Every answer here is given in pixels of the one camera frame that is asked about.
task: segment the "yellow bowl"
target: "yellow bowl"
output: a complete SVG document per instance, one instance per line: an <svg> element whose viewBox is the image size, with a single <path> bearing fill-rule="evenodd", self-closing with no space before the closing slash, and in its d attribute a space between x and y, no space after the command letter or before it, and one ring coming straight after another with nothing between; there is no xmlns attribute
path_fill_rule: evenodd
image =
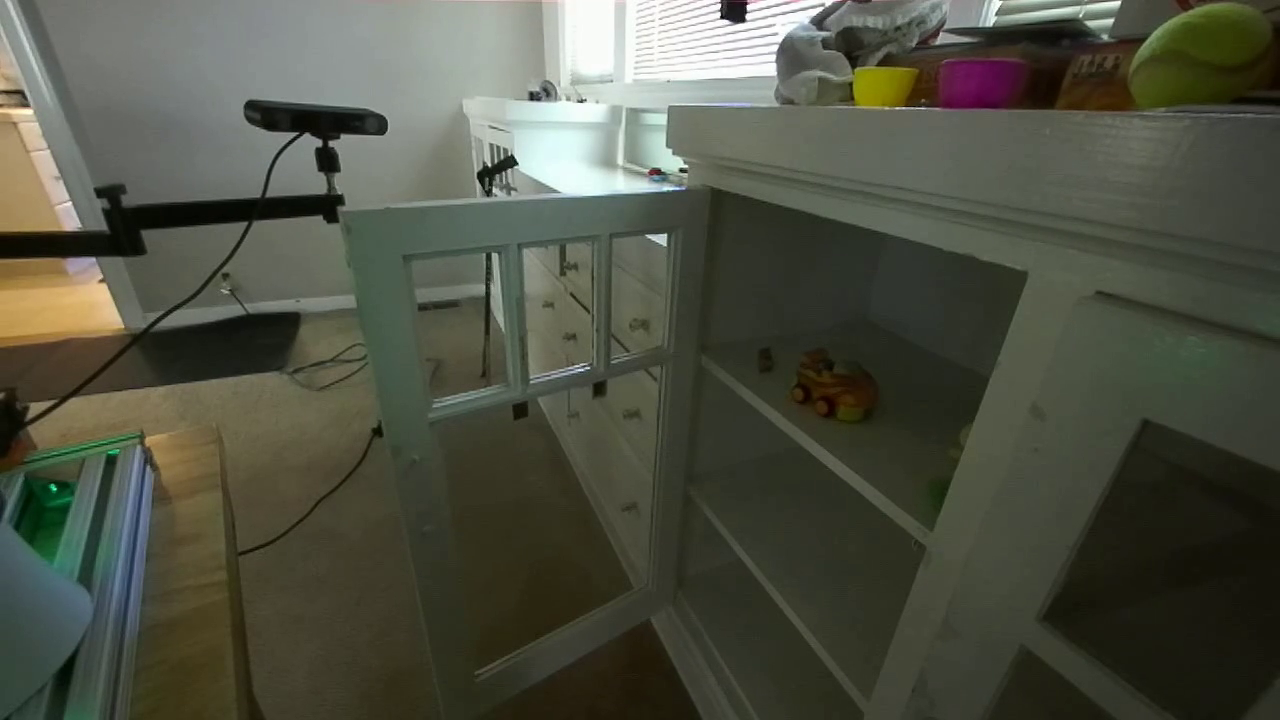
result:
<svg viewBox="0 0 1280 720"><path fill-rule="evenodd" d="M850 67L856 108L898 108L917 86L918 67Z"/></svg>

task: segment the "pink bowl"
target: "pink bowl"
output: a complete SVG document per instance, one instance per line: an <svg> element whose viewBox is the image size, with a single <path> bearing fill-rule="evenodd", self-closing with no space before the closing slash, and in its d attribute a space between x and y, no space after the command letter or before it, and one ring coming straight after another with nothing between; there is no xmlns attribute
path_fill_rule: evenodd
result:
<svg viewBox="0 0 1280 720"><path fill-rule="evenodd" d="M1016 54L957 54L941 67L941 108L1012 108L1027 86L1027 62Z"/></svg>

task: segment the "wall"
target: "wall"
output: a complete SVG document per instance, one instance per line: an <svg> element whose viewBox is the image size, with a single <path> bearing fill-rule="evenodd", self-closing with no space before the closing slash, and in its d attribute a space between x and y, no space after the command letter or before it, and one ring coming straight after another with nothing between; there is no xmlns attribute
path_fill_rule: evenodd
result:
<svg viewBox="0 0 1280 720"><path fill-rule="evenodd" d="M284 135L238 120L246 97L368 102L380 140L341 140L349 207L468 195L464 97L520 97L538 77L532 0L40 0L83 150L127 199L257 195ZM314 192L311 140L273 192ZM143 310L168 306L238 227L153 232L127 260ZM341 227L258 224L230 265L246 300L352 292ZM476 278L476 265L435 277Z"/></svg>

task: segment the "desk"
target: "desk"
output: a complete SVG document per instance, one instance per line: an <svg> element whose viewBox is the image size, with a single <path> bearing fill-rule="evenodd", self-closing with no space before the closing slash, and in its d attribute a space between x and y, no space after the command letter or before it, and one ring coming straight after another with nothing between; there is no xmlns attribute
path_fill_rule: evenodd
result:
<svg viewBox="0 0 1280 720"><path fill-rule="evenodd" d="M219 434L163 433L143 442L156 499L132 716L252 716Z"/></svg>

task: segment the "small figurine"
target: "small figurine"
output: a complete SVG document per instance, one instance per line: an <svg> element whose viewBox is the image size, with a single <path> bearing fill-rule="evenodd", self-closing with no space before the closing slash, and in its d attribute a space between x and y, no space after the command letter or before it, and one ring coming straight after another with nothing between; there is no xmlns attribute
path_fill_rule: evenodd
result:
<svg viewBox="0 0 1280 720"><path fill-rule="evenodd" d="M878 387L867 366L836 365L826 348L813 348L795 366L795 404L813 404L836 425L860 425L877 411Z"/></svg>

